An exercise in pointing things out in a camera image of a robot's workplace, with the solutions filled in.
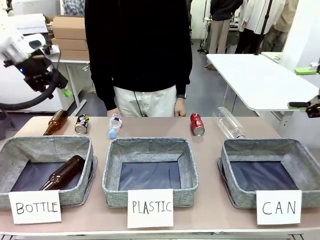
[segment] aluminum can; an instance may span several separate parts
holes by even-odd
[[[192,113],[191,117],[191,131],[195,136],[202,136],[205,134],[205,126],[201,120],[201,116],[198,113]]]
[[[89,124],[89,116],[86,114],[81,114],[76,123],[74,125],[74,130],[78,134],[86,134],[88,131],[88,124]]]

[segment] white shirt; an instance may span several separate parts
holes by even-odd
[[[242,24],[243,21],[247,23],[246,29],[254,31],[255,34],[260,34],[262,27],[264,25],[265,21],[265,15],[268,10],[270,0],[248,0],[248,3],[244,10],[244,16],[242,22],[239,24]],[[285,6],[286,0],[273,0],[269,18],[265,26],[264,34],[267,34],[271,28],[272,25],[276,24],[278,21],[284,6]]]
[[[240,7],[239,24],[238,24],[238,30],[240,32],[244,31],[244,28],[242,27],[242,23],[244,22],[244,16],[245,16],[245,10],[246,10],[247,4],[248,4],[248,0],[243,0],[243,3]]]

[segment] person in background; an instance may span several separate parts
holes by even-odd
[[[282,52],[295,18],[299,0],[286,0],[279,20],[271,26],[262,43],[262,52]]]
[[[239,30],[239,34],[243,33],[244,31],[244,27],[242,26],[242,22],[244,21],[244,16],[245,16],[245,9],[246,6],[248,4],[248,0],[243,0],[243,3],[240,7],[240,14],[239,14],[239,24],[238,24],[238,30]]]
[[[85,15],[86,0],[63,0],[65,15],[83,16]]]
[[[91,79],[108,116],[186,116],[192,69],[186,0],[105,0],[98,6],[86,0],[84,20]]]
[[[269,32],[270,27],[277,22],[282,13],[286,0],[273,0],[269,18],[267,20],[264,35]],[[242,54],[249,47],[248,53],[254,54],[261,44],[261,31],[264,25],[269,0],[248,0],[244,10],[241,24],[243,32],[239,35],[239,42],[235,53]]]
[[[209,54],[224,54],[230,27],[232,13],[243,4],[244,0],[211,0],[210,15],[212,23],[210,26],[210,48]]]

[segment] brown glass bottle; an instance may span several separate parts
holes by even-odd
[[[39,191],[60,190],[64,188],[78,173],[82,172],[84,166],[85,160],[81,156],[73,156],[50,175],[49,180],[39,189]]]
[[[68,119],[68,113],[65,110],[60,109],[57,111],[48,123],[48,128],[44,132],[44,136],[52,135],[56,131],[60,130],[65,125]]]

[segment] bottle cap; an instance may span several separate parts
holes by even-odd
[[[109,131],[109,138],[114,139],[117,135],[117,132],[113,129]]]

